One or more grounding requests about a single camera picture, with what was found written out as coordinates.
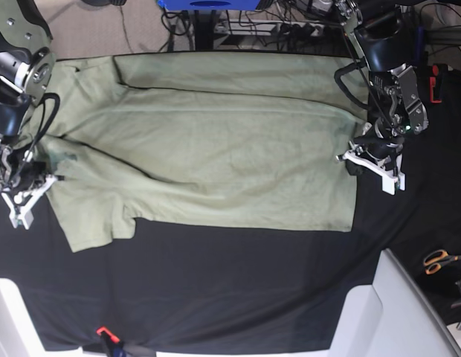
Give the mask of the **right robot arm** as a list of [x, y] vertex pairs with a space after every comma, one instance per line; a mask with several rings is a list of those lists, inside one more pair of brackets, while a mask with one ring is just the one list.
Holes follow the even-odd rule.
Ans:
[[[60, 98], [48, 92], [56, 58], [48, 23], [34, 1], [0, 1], [0, 195], [14, 228], [29, 229], [33, 207], [59, 181], [34, 149], [57, 115]], [[24, 125], [38, 107], [54, 101], [42, 115], [31, 142], [21, 146]]]

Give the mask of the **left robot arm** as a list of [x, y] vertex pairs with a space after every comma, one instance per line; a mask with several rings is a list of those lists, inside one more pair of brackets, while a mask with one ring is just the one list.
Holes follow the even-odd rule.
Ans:
[[336, 1], [352, 62], [334, 79], [352, 103], [370, 116], [360, 135], [338, 156], [352, 175], [369, 170], [385, 193], [405, 189], [405, 141], [428, 127], [413, 67], [413, 34], [394, 1]]

